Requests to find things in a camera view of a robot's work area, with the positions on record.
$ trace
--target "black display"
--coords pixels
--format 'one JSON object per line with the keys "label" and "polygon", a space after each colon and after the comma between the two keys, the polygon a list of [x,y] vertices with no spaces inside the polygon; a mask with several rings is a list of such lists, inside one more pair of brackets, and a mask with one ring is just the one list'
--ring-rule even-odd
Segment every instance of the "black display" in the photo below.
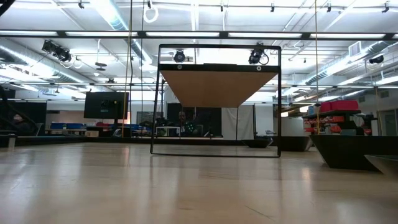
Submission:
{"label": "black display", "polygon": [[129,93],[88,92],[86,93],[85,118],[127,119],[128,99]]}

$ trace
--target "monitor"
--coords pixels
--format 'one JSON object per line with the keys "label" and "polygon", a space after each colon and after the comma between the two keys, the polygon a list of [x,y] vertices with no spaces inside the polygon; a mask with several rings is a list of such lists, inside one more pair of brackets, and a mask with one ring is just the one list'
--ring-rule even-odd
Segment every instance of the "monitor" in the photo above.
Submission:
{"label": "monitor", "polygon": [[85,118],[127,119],[129,93],[86,93]]}

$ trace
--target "shelf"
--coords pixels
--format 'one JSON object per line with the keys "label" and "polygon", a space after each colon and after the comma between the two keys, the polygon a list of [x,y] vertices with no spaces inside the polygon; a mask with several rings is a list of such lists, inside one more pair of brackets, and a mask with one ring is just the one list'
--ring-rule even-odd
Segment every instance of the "shelf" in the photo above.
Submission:
{"label": "shelf", "polygon": [[[323,112],[323,113],[319,113],[319,117],[323,117],[323,116],[338,116],[338,115],[353,115],[353,114],[358,114],[361,113],[360,110],[338,110],[338,111],[327,111],[327,112]],[[307,116],[303,116],[303,118],[317,118],[316,114],[311,114],[311,115],[307,115]]]}

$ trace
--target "ceiling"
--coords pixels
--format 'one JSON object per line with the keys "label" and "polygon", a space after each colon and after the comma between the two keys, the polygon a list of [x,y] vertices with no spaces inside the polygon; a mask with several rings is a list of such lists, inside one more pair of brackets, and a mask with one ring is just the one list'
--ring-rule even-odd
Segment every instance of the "ceiling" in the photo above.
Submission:
{"label": "ceiling", "polygon": [[[79,1],[41,0],[41,1],[16,1],[14,5],[0,18],[0,29],[26,29],[26,30],[111,30],[111,26],[104,17],[90,4],[83,1],[84,9],[78,7]],[[274,12],[270,12],[274,2]],[[146,22],[143,16],[143,7],[147,1],[133,1],[132,29],[133,30],[196,30],[196,31],[274,31],[274,32],[397,32],[398,1],[389,1],[390,10],[385,8],[386,1],[377,0],[331,0],[331,12],[327,12],[326,0],[318,1],[317,26],[315,25],[314,1],[304,0],[162,0],[152,1],[152,6],[157,8],[159,16],[154,22]],[[129,21],[130,1],[115,1],[121,12],[122,19]],[[147,13],[148,19],[153,18],[154,10]],[[41,38],[10,38],[28,49],[56,60],[55,57],[46,55],[42,51],[44,39]],[[279,45],[282,51],[282,79],[286,84],[295,84],[307,77],[309,73],[326,63],[333,61],[347,53],[348,47],[355,41],[288,41],[288,40],[193,40],[193,39],[144,39],[137,40],[145,52],[151,57],[158,56],[159,44],[249,44],[262,42],[264,45]],[[103,39],[99,45],[95,39],[54,39],[62,47],[70,49],[84,64],[81,68],[71,67],[77,72],[95,82],[105,82],[108,78],[116,78],[119,83],[126,78],[129,81],[131,71],[127,63],[127,44],[122,39]],[[212,55],[203,52],[202,60],[214,60],[215,63],[224,60],[235,60],[247,63],[247,55],[243,52],[230,52]],[[389,57],[394,58],[395,53],[389,52]],[[133,77],[155,77],[156,64],[149,70],[141,70],[139,59],[134,57]],[[106,63],[106,71],[96,71],[95,62]],[[363,71],[361,65],[350,68],[348,72],[333,75],[322,85],[332,85],[340,82],[341,77],[347,79]],[[120,90],[123,87],[110,87]]]}

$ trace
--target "white curtain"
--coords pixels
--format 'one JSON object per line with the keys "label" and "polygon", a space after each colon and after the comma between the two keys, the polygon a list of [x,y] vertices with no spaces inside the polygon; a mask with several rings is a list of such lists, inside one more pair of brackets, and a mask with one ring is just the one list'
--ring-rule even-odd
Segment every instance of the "white curtain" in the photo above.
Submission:
{"label": "white curtain", "polygon": [[[221,123],[225,140],[235,140],[236,108],[222,108]],[[253,106],[241,105],[238,113],[238,140],[253,139]]]}

